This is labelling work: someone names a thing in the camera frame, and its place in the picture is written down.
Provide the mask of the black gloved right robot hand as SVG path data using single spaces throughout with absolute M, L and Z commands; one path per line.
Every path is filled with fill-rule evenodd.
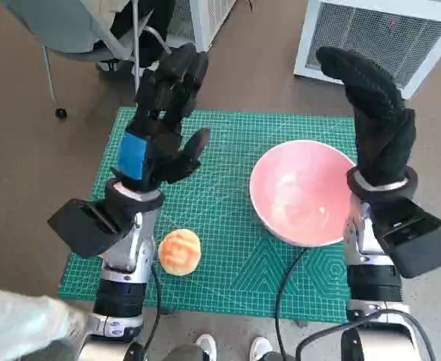
M 416 137 L 415 111 L 406 107 L 393 77 L 353 51 L 320 47 L 324 75 L 342 81 L 353 107 L 357 169 L 373 187 L 401 182 Z

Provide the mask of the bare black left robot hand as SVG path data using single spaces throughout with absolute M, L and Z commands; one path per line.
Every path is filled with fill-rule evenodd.
M 210 130 L 197 130 L 182 141 L 182 121 L 195 106 L 208 69 L 208 54 L 184 44 L 141 76 L 135 96 L 137 109 L 121 138 L 116 179 L 140 193 L 156 190 L 190 176 L 208 143 Z

